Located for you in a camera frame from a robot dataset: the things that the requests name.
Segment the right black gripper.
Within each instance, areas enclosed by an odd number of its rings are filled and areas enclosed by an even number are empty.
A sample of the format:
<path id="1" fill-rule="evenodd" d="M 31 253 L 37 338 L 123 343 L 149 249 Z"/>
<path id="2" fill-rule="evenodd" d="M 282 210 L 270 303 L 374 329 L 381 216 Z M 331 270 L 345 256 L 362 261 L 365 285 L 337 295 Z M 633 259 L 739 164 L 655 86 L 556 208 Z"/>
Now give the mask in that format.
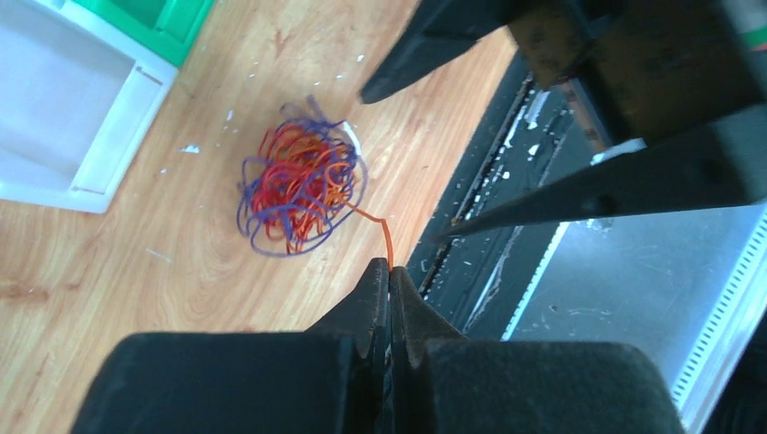
<path id="1" fill-rule="evenodd" d="M 509 31 L 543 88 L 571 88 L 605 146 L 653 143 L 766 100 L 730 1 L 516 1 Z M 766 198 L 766 122 L 720 119 L 616 156 L 440 235 L 724 208 Z"/>

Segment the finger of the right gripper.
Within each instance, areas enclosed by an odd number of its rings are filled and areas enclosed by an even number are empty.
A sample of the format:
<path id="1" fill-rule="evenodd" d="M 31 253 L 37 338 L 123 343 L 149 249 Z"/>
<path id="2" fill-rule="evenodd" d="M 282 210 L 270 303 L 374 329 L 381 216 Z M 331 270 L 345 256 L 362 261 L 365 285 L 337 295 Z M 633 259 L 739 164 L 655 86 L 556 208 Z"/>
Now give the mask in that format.
<path id="1" fill-rule="evenodd" d="M 359 91 L 365 105 L 391 97 L 470 50 L 522 11 L 512 0 L 420 1 L 404 31 Z"/>

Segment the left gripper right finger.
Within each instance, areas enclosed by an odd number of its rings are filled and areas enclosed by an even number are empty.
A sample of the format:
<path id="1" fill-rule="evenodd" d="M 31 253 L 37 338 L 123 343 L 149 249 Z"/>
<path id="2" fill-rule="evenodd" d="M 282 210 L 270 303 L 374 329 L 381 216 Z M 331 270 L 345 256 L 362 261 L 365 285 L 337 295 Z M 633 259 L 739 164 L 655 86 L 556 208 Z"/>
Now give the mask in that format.
<path id="1" fill-rule="evenodd" d="M 389 278 L 394 433 L 680 433 L 656 365 L 606 342 L 470 340 Z"/>

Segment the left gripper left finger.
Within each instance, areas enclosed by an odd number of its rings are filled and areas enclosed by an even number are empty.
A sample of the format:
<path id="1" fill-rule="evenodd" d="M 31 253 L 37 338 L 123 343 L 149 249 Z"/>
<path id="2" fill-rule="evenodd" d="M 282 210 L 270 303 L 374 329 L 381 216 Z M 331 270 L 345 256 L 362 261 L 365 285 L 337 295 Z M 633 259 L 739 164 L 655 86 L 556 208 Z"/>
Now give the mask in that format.
<path id="1" fill-rule="evenodd" d="M 94 377 L 75 433 L 349 433 L 374 420 L 371 356 L 389 267 L 372 259 L 355 288 L 308 330 L 138 333 Z"/>

